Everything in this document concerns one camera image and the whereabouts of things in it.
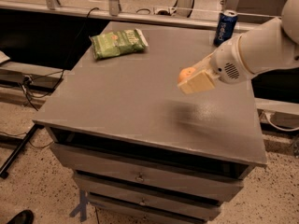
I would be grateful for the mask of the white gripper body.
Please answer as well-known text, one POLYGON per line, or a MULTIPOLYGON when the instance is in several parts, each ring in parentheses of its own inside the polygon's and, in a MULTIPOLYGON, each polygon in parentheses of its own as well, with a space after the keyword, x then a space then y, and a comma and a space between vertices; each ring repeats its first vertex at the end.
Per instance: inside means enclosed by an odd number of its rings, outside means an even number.
POLYGON ((239 41, 241 36, 235 36, 217 47, 211 55, 210 64, 219 75, 219 80, 227 84, 235 84, 251 80, 254 74, 242 61, 239 41))

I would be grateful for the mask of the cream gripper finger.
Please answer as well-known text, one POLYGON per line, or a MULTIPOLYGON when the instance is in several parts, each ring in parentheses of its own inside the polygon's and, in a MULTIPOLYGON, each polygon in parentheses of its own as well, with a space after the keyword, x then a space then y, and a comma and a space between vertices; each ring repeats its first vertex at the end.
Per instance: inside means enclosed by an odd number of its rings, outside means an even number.
POLYGON ((215 83, 205 70, 195 70, 191 76, 178 82, 178 88, 185 94, 191 94, 200 91, 213 90, 215 88, 215 83))
POLYGON ((196 63, 193 67, 195 69, 205 69, 209 65, 211 54, 207 55, 204 59, 196 63))

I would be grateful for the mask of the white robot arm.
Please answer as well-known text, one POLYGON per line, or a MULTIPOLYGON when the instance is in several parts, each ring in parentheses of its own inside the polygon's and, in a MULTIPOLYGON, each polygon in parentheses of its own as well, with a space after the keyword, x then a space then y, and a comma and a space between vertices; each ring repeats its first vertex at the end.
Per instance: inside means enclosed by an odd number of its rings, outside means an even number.
POLYGON ((202 61, 178 75, 185 94, 209 91, 219 80, 236 84, 298 66, 299 0, 287 0, 281 16, 223 42, 202 61))

